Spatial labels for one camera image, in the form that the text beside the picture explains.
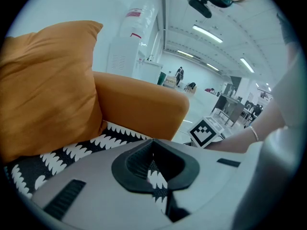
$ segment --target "fluorescent light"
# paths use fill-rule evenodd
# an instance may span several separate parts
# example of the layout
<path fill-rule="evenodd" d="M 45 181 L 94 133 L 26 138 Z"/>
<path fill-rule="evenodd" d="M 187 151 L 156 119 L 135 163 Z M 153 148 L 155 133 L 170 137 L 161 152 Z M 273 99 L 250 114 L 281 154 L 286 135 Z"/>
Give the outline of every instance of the fluorescent light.
<path fill-rule="evenodd" d="M 183 52 L 183 51 L 181 51 L 181 50 L 177 50 L 177 52 L 178 52 L 178 53 L 181 53 L 181 54 L 183 54 L 183 55 L 185 55 L 185 56 L 194 57 L 193 55 L 190 55 L 190 54 L 188 54 L 188 53 L 185 53 L 185 52 Z"/>
<path fill-rule="evenodd" d="M 246 62 L 244 58 L 241 58 L 240 60 L 244 63 L 244 65 L 248 68 L 248 70 L 251 71 L 251 73 L 255 73 L 253 68 Z"/>
<path fill-rule="evenodd" d="M 210 64 L 207 63 L 207 66 L 213 68 L 213 69 L 216 70 L 216 71 L 219 71 L 219 69 L 218 69 L 218 68 L 215 68 L 213 65 L 210 65 Z"/>
<path fill-rule="evenodd" d="M 199 31 L 200 33 L 203 33 L 207 36 L 209 36 L 210 38 L 213 38 L 215 41 L 222 43 L 223 41 L 221 39 L 219 39 L 218 37 L 214 36 L 213 34 L 211 34 L 210 32 L 207 32 L 206 30 L 202 29 L 201 27 L 197 26 L 197 25 L 193 25 L 193 29 L 196 31 Z"/>

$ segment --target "person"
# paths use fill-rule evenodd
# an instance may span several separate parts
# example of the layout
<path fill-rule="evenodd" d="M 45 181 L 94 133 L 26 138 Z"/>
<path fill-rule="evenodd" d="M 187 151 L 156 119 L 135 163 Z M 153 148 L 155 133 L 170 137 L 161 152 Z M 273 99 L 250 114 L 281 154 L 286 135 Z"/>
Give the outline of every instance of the person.
<path fill-rule="evenodd" d="M 180 67 L 176 73 L 176 79 L 177 79 L 176 86 L 178 86 L 179 82 L 183 80 L 183 74 L 184 74 L 184 70 L 182 69 L 182 67 Z"/>
<path fill-rule="evenodd" d="M 249 123 L 248 126 L 250 126 L 252 124 L 252 122 L 254 122 L 254 120 L 261 114 L 261 112 L 263 111 L 263 109 L 261 108 L 262 106 L 260 106 L 259 104 L 255 105 L 253 107 L 253 110 L 251 111 L 251 122 Z"/>
<path fill-rule="evenodd" d="M 176 74 L 175 74 L 175 77 L 177 77 L 178 73 L 181 71 L 182 67 L 178 68 Z"/>
<path fill-rule="evenodd" d="M 277 14 L 277 18 L 287 48 L 288 72 L 272 90 L 273 99 L 252 126 L 222 141 L 212 142 L 207 149 L 245 153 L 250 144 L 263 141 L 278 128 L 299 127 L 307 123 L 304 108 L 307 104 L 306 60 L 288 20 L 280 13 Z"/>
<path fill-rule="evenodd" d="M 262 93 L 260 94 L 260 97 L 261 97 L 262 99 L 264 99 L 264 97 L 268 97 L 268 96 L 267 96 L 267 94 L 266 94 L 265 92 L 262 92 Z"/>
<path fill-rule="evenodd" d="M 210 93 L 211 91 L 214 91 L 214 88 L 212 88 L 212 89 L 205 89 L 205 91 Z"/>
<path fill-rule="evenodd" d="M 192 82 L 188 84 L 189 87 L 191 87 L 192 89 L 194 89 L 194 87 L 196 86 L 196 83 Z"/>

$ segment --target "floor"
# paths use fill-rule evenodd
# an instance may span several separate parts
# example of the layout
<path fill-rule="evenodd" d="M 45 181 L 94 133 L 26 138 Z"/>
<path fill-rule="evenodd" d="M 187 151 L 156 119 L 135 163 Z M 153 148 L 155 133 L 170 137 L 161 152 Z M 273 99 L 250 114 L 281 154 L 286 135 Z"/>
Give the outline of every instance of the floor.
<path fill-rule="evenodd" d="M 223 128 L 223 135 L 225 137 L 229 137 L 233 134 L 236 134 L 244 129 L 243 126 L 243 118 L 240 117 L 235 125 L 231 127 L 232 122 L 229 121 L 225 126 L 225 122 L 227 121 L 227 117 L 223 114 L 218 115 L 218 111 L 215 110 L 211 113 L 212 110 L 208 110 L 205 105 L 203 105 L 197 98 L 193 96 L 193 94 L 189 92 L 185 92 L 180 88 L 176 88 L 177 91 L 184 93 L 190 102 L 189 111 L 183 120 L 178 132 L 175 134 L 172 141 L 177 143 L 186 143 L 190 141 L 190 137 L 188 135 L 188 130 L 193 126 L 194 123 L 198 122 L 203 116 L 212 116 Z"/>

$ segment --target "table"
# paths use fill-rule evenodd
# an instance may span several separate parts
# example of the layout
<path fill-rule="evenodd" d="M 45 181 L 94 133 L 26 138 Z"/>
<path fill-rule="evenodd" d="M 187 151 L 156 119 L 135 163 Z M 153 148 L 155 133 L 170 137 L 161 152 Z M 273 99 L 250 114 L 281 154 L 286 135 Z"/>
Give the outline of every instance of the table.
<path fill-rule="evenodd" d="M 244 119 L 247 117 L 247 119 L 246 119 L 246 121 L 244 122 L 244 124 L 243 125 L 245 125 L 246 124 L 246 122 L 249 120 L 249 118 L 250 118 L 250 116 L 251 116 L 251 112 L 248 110 L 248 109 L 246 109 L 246 108 L 244 108 L 243 109 L 243 112 L 245 113 L 245 115 L 244 115 Z"/>
<path fill-rule="evenodd" d="M 254 115 L 255 118 L 257 118 L 257 115 Z M 245 126 L 245 124 L 247 123 L 247 121 L 249 120 L 249 118 L 245 121 L 245 123 L 243 124 Z"/>
<path fill-rule="evenodd" d="M 162 85 L 174 89 L 176 87 L 176 78 L 172 76 L 167 76 Z"/>
<path fill-rule="evenodd" d="M 233 124 L 231 125 L 231 127 L 233 127 L 238 118 L 240 117 L 244 109 L 244 105 L 240 101 L 235 100 L 228 95 L 221 94 L 215 107 L 212 110 L 212 113 L 215 108 L 219 109 L 220 113 L 222 112 L 225 116 L 228 117 L 228 120 L 226 121 L 225 125 L 227 125 L 230 120 L 233 122 Z"/>

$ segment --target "armrest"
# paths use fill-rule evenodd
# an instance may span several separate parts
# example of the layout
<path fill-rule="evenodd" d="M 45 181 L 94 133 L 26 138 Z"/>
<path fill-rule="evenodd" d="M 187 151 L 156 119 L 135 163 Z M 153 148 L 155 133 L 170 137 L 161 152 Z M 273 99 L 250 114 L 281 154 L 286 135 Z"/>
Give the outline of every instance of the armrest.
<path fill-rule="evenodd" d="M 189 110 L 175 90 L 119 75 L 94 72 L 103 119 L 152 138 L 171 140 Z"/>

